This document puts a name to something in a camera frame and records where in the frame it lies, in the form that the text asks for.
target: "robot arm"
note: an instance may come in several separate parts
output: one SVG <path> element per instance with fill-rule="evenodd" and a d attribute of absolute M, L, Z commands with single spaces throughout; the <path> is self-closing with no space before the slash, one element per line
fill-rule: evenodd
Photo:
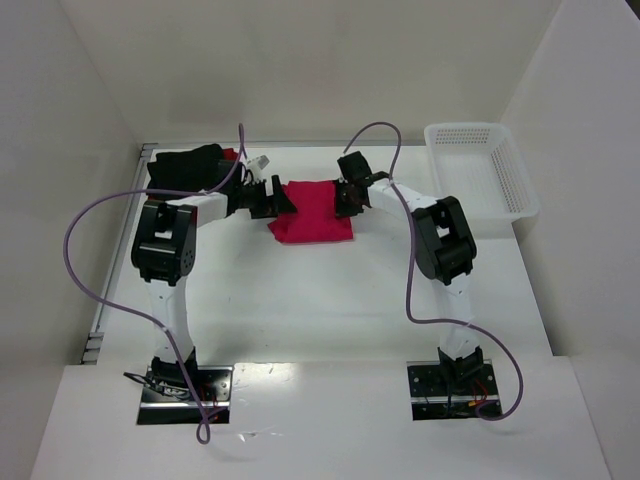
<path fill-rule="evenodd" d="M 166 202 L 147 200 L 142 207 L 131 259 L 145 281 L 152 315 L 171 332 L 192 380 L 196 379 L 198 367 L 187 322 L 186 283 L 196 259 L 196 230 L 241 208 L 249 209 L 251 218 L 296 212 L 277 175 L 271 179 L 273 195 L 267 195 L 266 181 L 260 175 L 267 163 L 264 156 L 249 162 L 252 172 L 249 184 L 242 184 L 238 169 L 236 177 L 220 192 Z M 221 178 L 228 168 L 228 164 L 220 162 Z M 183 387 L 175 352 L 164 333 L 157 327 L 154 329 L 156 350 L 151 374 L 159 382 Z"/>
<path fill-rule="evenodd" d="M 338 160 L 342 179 L 336 185 L 336 214 L 354 216 L 363 206 L 381 209 L 405 220 L 406 213 L 388 174 L 373 173 L 360 152 Z M 416 263 L 434 280 L 443 317 L 471 322 L 469 274 L 477 249 L 460 202 L 438 199 L 395 184 L 407 202 L 416 227 Z"/>

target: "cable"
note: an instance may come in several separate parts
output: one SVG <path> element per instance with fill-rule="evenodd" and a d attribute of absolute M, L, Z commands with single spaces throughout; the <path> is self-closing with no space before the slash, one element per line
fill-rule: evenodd
<path fill-rule="evenodd" d="M 155 317 L 149 315 L 148 313 L 142 312 L 140 310 L 136 310 L 135 308 L 130 308 L 125 305 L 120 305 L 119 303 L 115 303 L 110 300 L 107 300 L 106 298 L 103 298 L 97 293 L 93 292 L 89 287 L 87 287 L 84 283 L 82 283 L 82 281 L 78 278 L 78 275 L 76 275 L 76 272 L 73 270 L 73 266 L 71 265 L 71 260 L 69 258 L 69 240 L 71 239 L 71 234 L 73 233 L 73 229 L 76 227 L 78 222 L 82 219 L 82 217 L 84 217 L 94 207 L 97 207 L 101 203 L 112 200 L 114 198 L 125 197 L 129 195 L 138 195 L 141 193 L 156 194 L 156 195 L 161 194 L 161 195 L 187 195 L 187 196 L 201 195 L 202 196 L 202 195 L 209 195 L 211 193 L 217 192 L 222 187 L 224 187 L 224 185 L 231 179 L 231 177 L 233 177 L 233 174 L 235 173 L 236 169 L 238 168 L 238 165 L 240 164 L 241 157 L 244 155 L 244 158 L 245 159 L 247 158 L 247 151 L 245 150 L 245 147 L 244 147 L 244 125 L 242 125 L 242 123 L 238 125 L 238 138 L 240 141 L 240 147 L 238 150 L 238 157 L 236 158 L 235 163 L 233 164 L 233 167 L 231 168 L 231 170 L 229 170 L 229 173 L 227 174 L 227 176 L 224 177 L 224 179 L 211 190 L 208 190 L 206 192 L 184 192 L 184 191 L 178 191 L 178 190 L 139 189 L 139 190 L 130 190 L 127 192 L 119 192 L 119 193 L 113 193 L 111 195 L 106 195 L 102 198 L 99 198 L 91 202 L 89 205 L 87 205 L 82 210 L 80 210 L 80 212 L 73 218 L 73 220 L 71 220 L 71 223 L 69 224 L 69 227 L 67 228 L 67 231 L 64 234 L 64 240 L 62 245 L 62 257 L 64 258 L 64 265 L 67 269 L 67 273 L 69 273 L 71 280 L 73 280 L 73 282 L 78 286 L 80 290 L 82 290 L 82 292 L 84 292 L 85 295 L 87 295 L 89 298 L 92 298 L 96 302 L 106 305 L 107 307 L 115 308 L 116 310 L 120 310 L 126 313 L 131 313 L 132 315 L 137 315 L 146 320 L 149 320 L 156 327 L 162 330 L 162 332 L 165 334 L 165 336 L 167 337 L 167 340 L 169 340 L 169 344 L 171 345 L 171 348 L 176 354 L 176 358 L 178 360 L 178 367 L 180 367 L 180 371 L 182 372 L 182 376 L 184 377 L 184 380 L 187 384 L 189 393 L 191 393 L 191 396 L 193 397 L 193 400 L 196 403 L 196 406 L 198 407 L 198 411 L 200 412 L 201 420 L 200 420 L 200 423 L 198 424 L 198 428 L 196 429 L 196 438 L 198 439 L 198 442 L 202 445 L 206 445 L 211 440 L 211 427 L 209 426 L 209 417 L 212 414 L 206 411 L 206 409 L 202 405 L 202 402 L 200 401 L 200 398 L 198 397 L 198 392 L 196 391 L 193 385 L 193 382 L 189 377 L 187 367 L 185 366 L 184 360 L 180 355 L 180 351 L 178 350 L 178 345 L 176 344 L 176 341 L 173 338 L 173 335 L 171 335 L 171 332 L 169 331 L 169 329 L 160 320 L 156 319 Z M 201 430 L 203 426 L 205 430 L 204 438 L 201 435 Z"/>
<path fill-rule="evenodd" d="M 347 144 L 347 146 L 345 147 L 344 151 L 342 152 L 343 154 L 347 153 L 347 150 L 349 150 L 349 148 L 351 147 L 351 145 L 353 145 L 353 143 L 357 140 L 357 138 L 366 130 L 368 130 L 371 127 L 375 127 L 375 126 L 386 126 L 391 128 L 397 135 L 398 137 L 398 143 L 396 146 L 396 151 L 393 155 L 393 160 L 391 161 L 391 167 L 389 168 L 389 183 L 391 185 L 391 188 L 393 188 L 393 191 L 396 193 L 396 195 L 398 196 L 398 200 L 400 200 L 400 203 L 402 204 L 402 208 L 404 209 L 404 212 L 407 215 L 407 220 L 409 221 L 409 236 L 411 238 L 411 251 L 409 254 L 409 271 L 407 272 L 407 289 L 406 289 L 406 294 L 405 294 L 405 312 L 407 315 L 407 318 L 413 322 L 416 323 L 418 325 L 436 325 L 436 324 L 449 324 L 449 325 L 458 325 L 461 327 L 468 327 L 471 330 L 475 330 L 476 332 L 479 332 L 487 337 L 489 337 L 491 340 L 493 340 L 496 345 L 498 345 L 502 351 L 507 355 L 507 357 L 509 357 L 509 360 L 511 360 L 511 363 L 513 364 L 513 367 L 516 370 L 516 374 L 518 376 L 518 396 L 516 397 L 515 402 L 513 403 L 513 405 L 511 406 L 511 408 L 509 410 L 507 410 L 505 413 L 503 413 L 502 415 L 499 415 L 497 417 L 487 417 L 485 415 L 482 415 L 482 413 L 480 412 L 480 410 L 485 407 L 486 405 L 489 405 L 491 403 L 497 403 L 497 400 L 491 400 L 491 401 L 487 401 L 482 403 L 481 405 L 478 405 L 475 409 L 475 413 L 479 418 L 482 418 L 483 420 L 487 420 L 487 421 L 496 421 L 496 420 L 502 420 L 504 418 L 509 417 L 513 412 L 516 411 L 516 409 L 518 408 L 518 406 L 520 405 L 520 402 L 522 402 L 522 396 L 524 395 L 524 378 L 522 377 L 522 370 L 520 369 L 520 365 L 518 365 L 517 360 L 515 359 L 515 357 L 513 356 L 513 354 L 509 351 L 509 349 L 507 348 L 507 346 L 502 343 L 502 341 L 496 337 L 493 333 L 491 333 L 488 330 L 485 330 L 482 327 L 479 327 L 477 325 L 474 325 L 472 323 L 468 323 L 468 322 L 464 322 L 462 320 L 456 320 L 453 318 L 432 318 L 432 319 L 418 319 L 416 317 L 413 316 L 413 313 L 411 312 L 411 295 L 413 293 L 413 273 L 414 273 L 414 269 L 415 269 L 415 262 L 416 262 L 416 231 L 415 231 L 415 224 L 413 222 L 413 217 L 411 216 L 411 210 L 409 209 L 409 205 L 407 204 L 407 201 L 404 199 L 404 197 L 402 196 L 402 193 L 400 193 L 400 190 L 398 189 L 398 187 L 396 187 L 395 182 L 393 180 L 393 173 L 395 171 L 396 168 L 396 163 L 398 161 L 398 157 L 400 156 L 400 148 L 402 147 L 402 134 L 400 133 L 400 130 L 398 129 L 398 127 L 396 127 L 394 124 L 389 123 L 389 122 L 373 122 L 370 123 L 368 125 L 365 125 L 364 127 L 362 127 L 358 133 L 356 133 L 353 138 L 351 139 L 351 141 Z"/>

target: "black wire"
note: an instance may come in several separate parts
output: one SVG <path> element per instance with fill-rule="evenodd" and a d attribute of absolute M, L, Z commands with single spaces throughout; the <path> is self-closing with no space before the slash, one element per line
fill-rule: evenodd
<path fill-rule="evenodd" d="M 451 412 L 451 384 L 447 382 L 447 412 L 444 414 L 444 418 L 449 418 Z"/>
<path fill-rule="evenodd" d="M 128 378 L 129 380 L 137 383 L 138 385 L 142 385 L 144 388 L 148 388 L 149 390 L 159 393 L 164 397 L 171 397 L 171 398 L 175 398 L 176 400 L 185 400 L 187 398 L 187 396 L 185 395 L 170 393 L 171 390 L 183 391 L 184 389 L 171 387 L 168 385 L 160 385 L 155 379 L 151 377 L 148 377 L 145 375 L 139 375 L 137 373 L 131 373 L 131 372 L 124 372 L 122 375 Z M 191 396 L 191 394 L 188 391 L 185 391 L 185 393 L 187 393 L 189 397 Z"/>

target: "red wire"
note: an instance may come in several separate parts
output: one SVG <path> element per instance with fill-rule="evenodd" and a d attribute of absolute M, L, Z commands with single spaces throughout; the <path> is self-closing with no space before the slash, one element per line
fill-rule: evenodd
<path fill-rule="evenodd" d="M 478 380 L 476 378 L 476 383 L 480 386 L 480 388 L 482 389 L 482 392 L 484 393 L 484 397 L 481 400 L 482 402 L 485 402 L 487 400 L 487 397 L 489 396 L 489 391 L 487 390 L 487 387 L 485 387 L 482 382 L 480 380 Z"/>

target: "black cloth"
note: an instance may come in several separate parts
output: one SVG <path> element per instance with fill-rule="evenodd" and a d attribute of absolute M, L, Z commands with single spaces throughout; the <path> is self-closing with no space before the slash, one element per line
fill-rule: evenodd
<path fill-rule="evenodd" d="M 217 143 L 204 145 L 189 152 L 165 152 L 147 163 L 151 175 L 148 188 L 199 192 L 216 186 L 220 175 L 218 164 L 224 160 L 222 147 Z M 152 194 L 159 200 L 183 198 L 184 195 Z"/>

